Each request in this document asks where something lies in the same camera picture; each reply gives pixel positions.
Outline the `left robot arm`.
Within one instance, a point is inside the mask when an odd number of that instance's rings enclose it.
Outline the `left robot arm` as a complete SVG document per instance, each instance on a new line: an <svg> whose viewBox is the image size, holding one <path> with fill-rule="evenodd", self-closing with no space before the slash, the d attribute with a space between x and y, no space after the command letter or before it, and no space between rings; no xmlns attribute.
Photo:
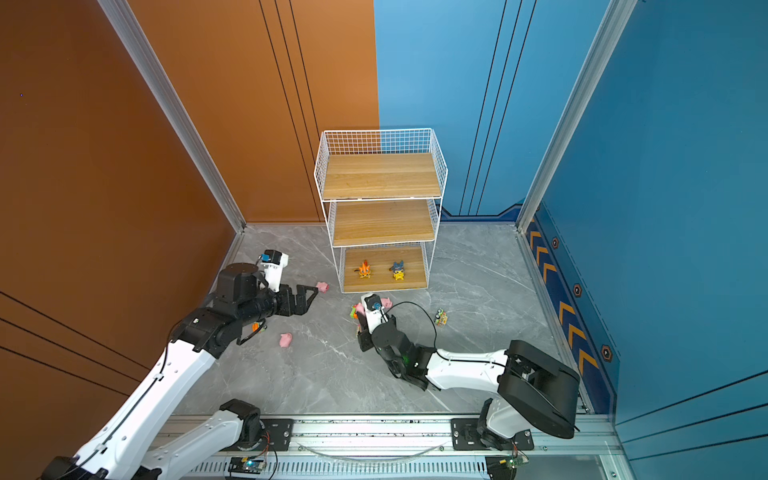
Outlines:
<svg viewBox="0 0 768 480"><path fill-rule="evenodd" d="M158 361L114 416L74 456L55 457L42 478L180 479L226 447L265 442L260 409L232 399L191 431L151 447L189 390L230 345L243 345L272 316L309 310L319 290L282 283L286 264L285 255L269 250L258 263L221 270L209 298L171 329Z"/></svg>

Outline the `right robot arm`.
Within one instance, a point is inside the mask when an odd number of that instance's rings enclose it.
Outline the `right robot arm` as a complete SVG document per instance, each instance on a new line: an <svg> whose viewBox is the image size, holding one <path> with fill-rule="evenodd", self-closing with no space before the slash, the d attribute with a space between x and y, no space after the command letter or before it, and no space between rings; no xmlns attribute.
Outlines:
<svg viewBox="0 0 768 480"><path fill-rule="evenodd" d="M491 393L469 443L496 450L530 449L532 429L574 437L580 375L533 345L513 340L505 350L461 354L411 342L392 316L356 313L362 351L375 350L397 379L420 388Z"/></svg>

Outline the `orange pikachu figure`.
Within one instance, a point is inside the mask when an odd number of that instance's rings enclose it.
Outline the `orange pikachu figure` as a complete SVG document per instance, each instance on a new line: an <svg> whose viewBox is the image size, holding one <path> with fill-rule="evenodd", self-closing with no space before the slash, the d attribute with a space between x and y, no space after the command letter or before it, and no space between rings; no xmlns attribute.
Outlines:
<svg viewBox="0 0 768 480"><path fill-rule="evenodd" d="M360 279L370 279L372 274L371 265L367 260L363 260L361 264L354 269L354 272Z"/></svg>

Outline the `grey hooded pikachu figure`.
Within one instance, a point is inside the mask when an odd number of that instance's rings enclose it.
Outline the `grey hooded pikachu figure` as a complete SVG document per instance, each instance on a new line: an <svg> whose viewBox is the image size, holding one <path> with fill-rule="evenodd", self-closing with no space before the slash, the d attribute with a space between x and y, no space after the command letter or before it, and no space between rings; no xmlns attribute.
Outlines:
<svg viewBox="0 0 768 480"><path fill-rule="evenodd" d="M405 262L403 260L395 261L389 270L395 281L403 281L405 279Z"/></svg>

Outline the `green toy car right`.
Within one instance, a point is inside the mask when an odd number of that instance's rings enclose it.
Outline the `green toy car right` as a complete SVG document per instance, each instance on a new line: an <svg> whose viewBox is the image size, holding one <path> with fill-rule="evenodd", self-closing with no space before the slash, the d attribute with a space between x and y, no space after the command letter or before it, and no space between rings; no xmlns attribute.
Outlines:
<svg viewBox="0 0 768 480"><path fill-rule="evenodd" d="M435 314L435 324L437 326L444 326L447 324L448 315L444 309L438 309Z"/></svg>

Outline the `left circuit board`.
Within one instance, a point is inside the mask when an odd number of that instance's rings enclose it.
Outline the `left circuit board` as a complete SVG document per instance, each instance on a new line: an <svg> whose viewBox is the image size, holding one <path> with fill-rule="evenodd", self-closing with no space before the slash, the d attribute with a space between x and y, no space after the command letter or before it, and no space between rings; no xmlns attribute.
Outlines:
<svg viewBox="0 0 768 480"><path fill-rule="evenodd" d="M268 462L262 457L245 456L232 457L228 466L228 475L235 474L261 475L267 471Z"/></svg>

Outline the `circuit board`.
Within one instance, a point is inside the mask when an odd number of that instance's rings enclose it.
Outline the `circuit board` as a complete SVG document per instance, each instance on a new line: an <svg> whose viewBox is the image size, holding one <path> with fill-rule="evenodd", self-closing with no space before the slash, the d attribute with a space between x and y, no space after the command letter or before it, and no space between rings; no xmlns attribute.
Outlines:
<svg viewBox="0 0 768 480"><path fill-rule="evenodd" d="M522 451L510 455L485 456L486 472L490 480L515 480L520 468L530 459Z"/></svg>
<svg viewBox="0 0 768 480"><path fill-rule="evenodd" d="M261 475L267 471L268 462L262 457L245 456L232 457L228 466L228 475L235 474Z"/></svg>

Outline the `right circuit board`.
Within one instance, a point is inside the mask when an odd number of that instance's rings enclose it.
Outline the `right circuit board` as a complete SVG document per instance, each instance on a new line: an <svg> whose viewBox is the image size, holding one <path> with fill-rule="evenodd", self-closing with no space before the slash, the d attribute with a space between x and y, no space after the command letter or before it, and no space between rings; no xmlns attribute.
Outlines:
<svg viewBox="0 0 768 480"><path fill-rule="evenodd" d="M490 480L515 480L520 468L530 459L522 451L510 455L485 456L486 472Z"/></svg>

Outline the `aluminium rail frame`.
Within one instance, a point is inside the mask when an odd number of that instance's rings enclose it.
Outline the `aluminium rail frame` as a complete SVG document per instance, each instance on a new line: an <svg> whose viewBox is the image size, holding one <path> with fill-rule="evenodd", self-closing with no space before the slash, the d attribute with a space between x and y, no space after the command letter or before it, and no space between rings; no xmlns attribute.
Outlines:
<svg viewBox="0 0 768 480"><path fill-rule="evenodd" d="M450 420L474 414L286 415L294 420L286 452L224 450L200 461L189 479L489 479L485 456L516 451L456 451ZM574 438L530 430L535 448L516 479L631 479L634 474L613 426L580 415ZM262 457L261 475L228 475L235 456Z"/></svg>

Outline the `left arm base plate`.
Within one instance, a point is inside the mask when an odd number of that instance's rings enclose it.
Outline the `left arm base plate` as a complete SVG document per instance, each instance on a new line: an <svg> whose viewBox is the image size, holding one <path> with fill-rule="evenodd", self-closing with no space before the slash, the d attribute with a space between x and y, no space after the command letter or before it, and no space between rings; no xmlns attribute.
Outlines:
<svg viewBox="0 0 768 480"><path fill-rule="evenodd" d="M247 425L241 438L224 451L262 452L264 450L286 452L289 450L294 420L291 418L262 418L259 424Z"/></svg>

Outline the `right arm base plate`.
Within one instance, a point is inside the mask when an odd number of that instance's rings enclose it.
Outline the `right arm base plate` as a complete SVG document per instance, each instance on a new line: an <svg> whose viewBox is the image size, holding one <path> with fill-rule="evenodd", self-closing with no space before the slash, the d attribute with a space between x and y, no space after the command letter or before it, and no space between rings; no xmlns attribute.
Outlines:
<svg viewBox="0 0 768 480"><path fill-rule="evenodd" d="M529 430L519 432L511 438L502 437L489 429L479 426L476 418L453 418L450 420L451 439L456 451L498 450L533 451L533 436Z"/></svg>

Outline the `left aluminium corner post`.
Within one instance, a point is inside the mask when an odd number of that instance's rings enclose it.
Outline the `left aluminium corner post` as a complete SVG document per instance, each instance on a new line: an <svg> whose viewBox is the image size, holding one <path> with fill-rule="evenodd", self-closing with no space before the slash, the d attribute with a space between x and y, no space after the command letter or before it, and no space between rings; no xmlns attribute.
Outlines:
<svg viewBox="0 0 768 480"><path fill-rule="evenodd" d="M98 4L235 233L247 222L127 1Z"/></svg>

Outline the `aluminium corner post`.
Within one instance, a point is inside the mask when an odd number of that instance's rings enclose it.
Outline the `aluminium corner post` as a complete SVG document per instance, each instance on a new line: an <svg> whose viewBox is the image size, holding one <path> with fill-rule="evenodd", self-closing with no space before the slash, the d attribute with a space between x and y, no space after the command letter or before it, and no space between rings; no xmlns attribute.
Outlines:
<svg viewBox="0 0 768 480"><path fill-rule="evenodd" d="M247 222L127 1L98 4L235 233Z"/></svg>
<svg viewBox="0 0 768 480"><path fill-rule="evenodd" d="M532 222L637 3L609 2L520 210L516 221L520 235Z"/></svg>

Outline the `right aluminium corner post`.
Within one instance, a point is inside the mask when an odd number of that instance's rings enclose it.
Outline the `right aluminium corner post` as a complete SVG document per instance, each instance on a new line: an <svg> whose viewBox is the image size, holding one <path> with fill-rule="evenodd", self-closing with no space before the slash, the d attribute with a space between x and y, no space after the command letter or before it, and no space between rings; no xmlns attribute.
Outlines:
<svg viewBox="0 0 768 480"><path fill-rule="evenodd" d="M520 210L516 221L520 235L532 222L637 3L609 2Z"/></svg>

